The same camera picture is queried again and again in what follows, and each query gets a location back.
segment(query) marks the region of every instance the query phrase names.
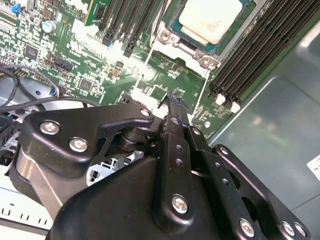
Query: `black dimm slot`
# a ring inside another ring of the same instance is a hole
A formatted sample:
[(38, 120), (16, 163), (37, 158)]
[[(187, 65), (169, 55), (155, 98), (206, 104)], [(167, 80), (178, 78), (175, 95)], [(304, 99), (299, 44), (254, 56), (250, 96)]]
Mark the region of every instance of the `black dimm slot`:
[[(283, 12), (283, 16), (287, 16), (287, 17), (283, 18), (282, 16), (279, 16), (282, 19), (282, 21), (278, 21), (278, 22), (281, 22), (281, 24), (278, 25), (278, 28), (274, 27), (276, 25), (273, 24), (271, 26), (271, 29), (267, 31), (268, 36), (266, 36), (266, 39), (263, 40), (263, 43), (259, 43), (256, 45), (256, 48), (254, 49), (255, 55), (253, 54), (248, 55), (248, 57), (250, 57), (249, 63), (254, 63), (254, 64), (249, 65), (248, 63), (244, 68), (241, 69), (241, 71), (238, 72), (237, 75), (232, 76), (235, 80), (242, 79), (241, 75), (243, 76), (242, 74), (243, 72), (248, 71), (248, 68), (250, 68), (251, 66), (252, 67), (257, 66), (257, 64), (259, 63), (259, 59), (266, 58), (267, 54), (270, 53), (272, 49), (277, 47), (279, 42), (279, 37), (281, 36), (276, 37), (276, 35), (278, 35), (279, 33), (282, 33), (282, 35), (285, 35), (286, 29), (288, 28), (288, 26), (292, 25), (293, 19), (296, 18), (297, 16), (301, 16), (301, 14), (307, 8), (305, 2), (298, 1), (297, 3), (298, 4), (291, 5), (287, 12)], [(243, 84), (246, 83), (245, 76), (246, 75), (244, 75), (244, 78), (243, 78), (244, 81), (237, 81), (227, 91), (230, 94), (234, 95), (237, 89), (239, 89)]]
[(115, 39), (115, 36), (118, 35), (119, 29), (121, 27), (121, 23), (124, 20), (125, 13), (127, 12), (129, 3), (130, 3), (130, 0), (122, 1), (116, 17), (114, 18), (109, 29), (106, 32), (105, 37), (111, 42)]
[(155, 5), (157, 3), (157, 0), (149, 0), (149, 3), (146, 7), (146, 9), (143, 12), (143, 16), (140, 18), (140, 21), (137, 25), (137, 27), (135, 28), (132, 37), (129, 40), (129, 43), (124, 51), (124, 54), (126, 57), (130, 57), (133, 49), (135, 48), (138, 38), (141, 35), (142, 30), (144, 29), (148, 18), (150, 17), (152, 10), (154, 9)]
[(247, 61), (239, 64), (233, 74), (229, 76), (231, 81), (227, 86), (225, 86), (225, 89), (228, 93), (233, 95), (235, 92), (234, 89), (238, 88), (239, 85), (244, 84), (244, 82), (239, 80), (241, 79), (239, 78), (239, 75), (245, 71), (251, 63), (256, 65), (256, 57), (259, 58), (263, 54), (260, 51), (267, 49), (265, 45), (270, 45), (270, 43), (272, 43), (272, 37), (274, 36), (274, 33), (279, 29), (284, 29), (284, 23), (289, 23), (287, 18), (289, 17), (290, 12), (292, 12), (301, 1), (302, 0), (287, 2), (287, 4), (282, 8), (281, 14), (277, 14), (273, 20), (269, 22), (270, 24), (263, 30), (263, 34), (256, 39), (256, 42), (252, 44), (250, 50), (244, 54), (244, 58)]
[(242, 50), (239, 51), (239, 57), (234, 58), (235, 62), (232, 62), (232, 69), (226, 72), (225, 75), (222, 75), (220, 79), (217, 79), (217, 85), (220, 88), (227, 90), (227, 88), (235, 82), (236, 79), (234, 78), (234, 74), (239, 70), (243, 70), (245, 68), (244, 65), (250, 60), (246, 59), (245, 56), (248, 55), (249, 52), (254, 52), (255, 46), (260, 46), (262, 44), (261, 42), (266, 42), (265, 40), (267, 40), (266, 37), (269, 33), (269, 31), (266, 31), (266, 29), (274, 26), (275, 24), (279, 24), (279, 22), (272, 22), (270, 19), (277, 17), (280, 10), (286, 6), (287, 2), (288, 1), (279, 1), (277, 6), (272, 9), (269, 8), (270, 11), (268, 14), (260, 19), (259, 28), (250, 34), (251, 38), (249, 41), (246, 41), (246, 44), (244, 44)]
[(256, 78), (264, 71), (264, 69), (267, 67), (267, 63), (269, 61), (272, 61), (280, 52), (282, 49), (284, 49), (286, 47), (286, 45), (288, 44), (288, 42), (290, 42), (290, 39), (294, 38), (294, 36), (300, 31), (300, 29), (310, 20), (310, 18), (312, 17), (312, 15), (314, 13), (316, 13), (319, 9), (320, 9), (320, 2), (316, 1), (314, 2), (314, 4), (309, 7), (308, 9), (311, 8), (311, 12), (305, 12), (305, 16), (304, 19), (299, 19), (297, 20), (296, 23), (296, 27), (294, 28), (295, 30), (290, 32), (290, 35), (286, 37), (286, 41), (283, 42), (283, 44), (281, 46), (279, 46), (276, 50), (272, 51), (272, 54), (268, 55), (268, 58), (266, 60), (262, 60), (262, 65), (259, 69), (259, 71), (255, 71), (252, 70), (250, 75), (252, 75), (252, 77), (250, 77), (250, 80), (243, 86), (241, 86), (241, 88), (239, 90), (237, 90), (237, 92), (235, 93), (237, 96), (241, 96), (247, 89), (248, 87), (256, 80)]
[(139, 7), (141, 7), (142, 3), (143, 3), (143, 0), (135, 0), (135, 4), (132, 8), (130, 16), (129, 16), (123, 30), (121, 31), (121, 34), (120, 34), (120, 35), (124, 35), (123, 39), (126, 39), (127, 36), (130, 34), (131, 29), (136, 22), (136, 18), (138, 16), (138, 12), (140, 9)]
[(107, 7), (106, 11), (104, 12), (103, 17), (102, 17), (102, 22), (99, 25), (100, 31), (103, 31), (107, 27), (108, 22), (110, 20), (110, 17), (112, 16), (112, 13), (115, 9), (116, 3), (117, 3), (117, 0), (111, 0), (109, 6)]
[(258, 23), (256, 26), (253, 28), (253, 30), (249, 33), (249, 35), (246, 37), (244, 42), (239, 46), (239, 48), (235, 51), (231, 59), (228, 60), (228, 62), (222, 67), (220, 72), (217, 74), (215, 79), (213, 80), (213, 84), (219, 86), (221, 85), (224, 80), (228, 77), (229, 73), (233, 71), (233, 69), (237, 66), (239, 61), (242, 59), (246, 48), (248, 47), (249, 44), (252, 43), (252, 41), (259, 35), (261, 34), (261, 29), (263, 30), (264, 27), (264, 20), (268, 17), (270, 17), (272, 14), (274, 14), (274, 10), (279, 10), (281, 9), (280, 6), (283, 5), (284, 3), (281, 1), (276, 1), (271, 4), (271, 6), (267, 9), (266, 13), (262, 18), (259, 19)]

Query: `gray metal panel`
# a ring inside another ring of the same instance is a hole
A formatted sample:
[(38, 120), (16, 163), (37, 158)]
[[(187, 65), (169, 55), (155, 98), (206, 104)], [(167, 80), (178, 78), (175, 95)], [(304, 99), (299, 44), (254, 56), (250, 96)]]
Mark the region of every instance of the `gray metal panel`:
[(320, 23), (209, 141), (230, 148), (320, 239)]

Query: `capacitor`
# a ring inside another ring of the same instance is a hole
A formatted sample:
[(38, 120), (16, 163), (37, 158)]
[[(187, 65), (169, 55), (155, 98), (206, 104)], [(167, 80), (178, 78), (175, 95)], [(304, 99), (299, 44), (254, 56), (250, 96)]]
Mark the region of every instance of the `capacitor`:
[(53, 21), (44, 21), (42, 23), (42, 30), (47, 33), (50, 34), (53, 31), (55, 31), (56, 29), (56, 24)]

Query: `chip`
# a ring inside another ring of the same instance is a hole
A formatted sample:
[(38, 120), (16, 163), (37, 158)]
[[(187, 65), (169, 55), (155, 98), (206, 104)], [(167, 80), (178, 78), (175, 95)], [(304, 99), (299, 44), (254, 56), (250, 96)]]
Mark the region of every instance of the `chip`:
[(53, 7), (58, 9), (60, 7), (60, 0), (53, 0)]
[(112, 75), (115, 76), (115, 77), (119, 77), (119, 76), (120, 76), (120, 73), (121, 73), (121, 71), (120, 71), (120, 69), (118, 69), (118, 68), (114, 68), (114, 69), (112, 70)]
[(123, 64), (122, 62), (120, 62), (120, 61), (117, 61), (117, 62), (115, 63), (115, 65), (116, 65), (118, 68), (120, 68), (120, 69), (122, 69), (122, 68), (124, 67), (124, 64)]
[(92, 82), (88, 81), (87, 79), (82, 78), (81, 83), (80, 83), (80, 88), (82, 90), (89, 92), (91, 87), (92, 87)]
[(38, 57), (39, 50), (34, 48), (33, 46), (27, 45), (25, 47), (24, 55), (30, 59), (36, 60)]
[(53, 12), (48, 9), (44, 9), (42, 12), (42, 17), (46, 20), (51, 20), (53, 17)]

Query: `blue connector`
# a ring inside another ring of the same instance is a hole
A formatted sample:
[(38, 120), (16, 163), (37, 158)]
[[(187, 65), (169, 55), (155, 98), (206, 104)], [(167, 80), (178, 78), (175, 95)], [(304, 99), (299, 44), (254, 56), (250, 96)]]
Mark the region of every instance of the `blue connector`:
[(15, 4), (15, 5), (11, 6), (10, 9), (13, 14), (19, 14), (19, 13), (21, 13), (21, 4)]

